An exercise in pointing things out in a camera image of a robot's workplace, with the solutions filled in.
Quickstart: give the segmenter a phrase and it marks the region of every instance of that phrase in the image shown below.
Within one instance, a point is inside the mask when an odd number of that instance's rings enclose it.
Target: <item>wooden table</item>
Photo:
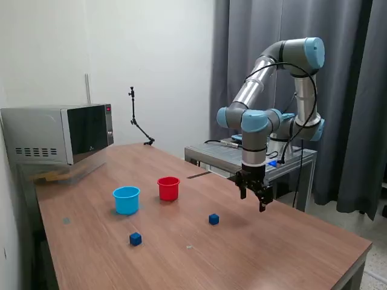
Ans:
[[[258,211],[231,182],[154,147],[106,150],[76,185],[40,185],[37,197],[61,290],[358,289],[371,242],[273,201]],[[181,179],[160,202],[157,179]],[[141,189],[140,210],[115,214],[112,191]],[[208,215],[220,223],[211,226]],[[143,243],[128,245],[138,231]]]

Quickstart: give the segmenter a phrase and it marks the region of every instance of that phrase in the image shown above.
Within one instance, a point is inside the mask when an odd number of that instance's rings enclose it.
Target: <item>cable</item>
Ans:
[[[298,178],[297,178],[297,184],[296,184],[296,191],[294,192],[294,198],[293,198],[293,206],[296,203],[296,196],[298,192],[298,188],[300,186],[300,180],[301,180],[301,170],[302,170],[302,157],[304,157],[304,141],[301,139],[301,161],[300,161],[300,170],[298,171]]]
[[[296,97],[296,95],[297,95],[297,93],[294,92],[294,94],[293,94],[293,96],[292,96],[292,98],[291,98],[289,104],[287,105],[286,109],[284,109],[284,110],[282,111],[283,114],[286,113],[286,112],[289,110],[289,108],[290,108],[290,106],[291,106],[291,104],[292,104],[294,98]]]
[[[208,143],[208,142],[217,142],[217,143],[222,143],[222,144],[225,144],[225,145],[233,147],[233,148],[242,148],[242,145],[237,144],[237,143],[233,143],[230,141],[226,141],[226,140],[207,140],[204,143]]]
[[[269,65],[264,65],[262,68],[259,68],[257,69],[256,71],[252,72],[251,74],[249,74],[244,81],[246,81],[249,77],[253,76],[254,74],[256,74],[257,72],[265,69],[265,68],[269,68],[271,66],[278,66],[278,65],[290,65],[290,66],[293,66],[299,70],[301,70],[302,72],[304,72],[307,77],[310,79],[310,81],[312,82],[312,85],[313,85],[313,92],[314,92],[314,103],[313,103],[313,107],[312,107],[312,110],[308,116],[308,118],[305,120],[304,124],[301,126],[301,128],[293,135],[289,138],[289,140],[286,142],[285,146],[284,146],[284,151],[282,152],[282,156],[281,156],[281,160],[278,161],[279,163],[283,164],[285,163],[285,152],[286,152],[286,149],[288,148],[289,144],[294,140],[294,138],[297,137],[298,134],[300,134],[301,130],[303,128],[306,127],[307,123],[309,122],[310,118],[312,117],[313,115],[313,112],[314,110],[316,109],[316,106],[317,106],[317,87],[316,87],[316,83],[314,82],[312,76],[310,73],[308,73],[306,70],[304,70],[303,68],[301,68],[300,66],[298,65],[295,65],[293,63],[290,63],[290,62],[276,62],[276,63],[271,63]]]
[[[220,143],[220,140],[207,140],[207,141],[205,141],[205,143],[208,143],[208,142],[218,142],[218,143]]]
[[[271,151],[270,153],[266,153],[266,156],[269,156],[269,159],[276,158],[278,156],[278,151]]]

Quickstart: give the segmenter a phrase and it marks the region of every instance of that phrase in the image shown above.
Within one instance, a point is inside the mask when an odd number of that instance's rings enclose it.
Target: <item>black articulated stand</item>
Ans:
[[[132,123],[132,125],[135,125],[137,128],[139,128],[140,131],[143,132],[143,134],[149,139],[148,142],[144,142],[144,145],[152,145],[155,140],[152,137],[150,137],[147,133],[145,133],[145,131],[143,129],[141,129],[140,125],[137,124],[137,121],[136,121],[135,116],[134,116],[134,87],[133,86],[131,86],[131,92],[129,92],[128,95],[132,96],[133,116],[132,116],[131,123]]]

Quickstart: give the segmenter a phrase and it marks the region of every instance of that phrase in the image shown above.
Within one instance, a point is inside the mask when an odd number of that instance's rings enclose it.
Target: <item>metal table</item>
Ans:
[[[316,157],[317,151],[304,149],[296,203],[296,208],[301,211],[307,209],[310,200]],[[235,174],[241,170],[242,149],[229,147],[221,143],[201,143],[185,147],[184,159],[192,164],[197,164],[200,161],[201,163]],[[285,164],[277,165],[277,167],[266,166],[265,178],[268,181],[274,181],[282,175],[297,170],[300,167],[300,161],[301,150],[293,146],[293,153],[285,158]]]

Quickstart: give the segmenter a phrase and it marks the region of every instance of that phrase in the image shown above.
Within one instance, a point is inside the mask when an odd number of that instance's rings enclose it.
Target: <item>table leg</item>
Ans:
[[[315,161],[302,165],[296,208],[306,211],[312,192]]]
[[[359,290],[363,278],[365,263],[363,263],[350,280],[345,284],[342,290]]]

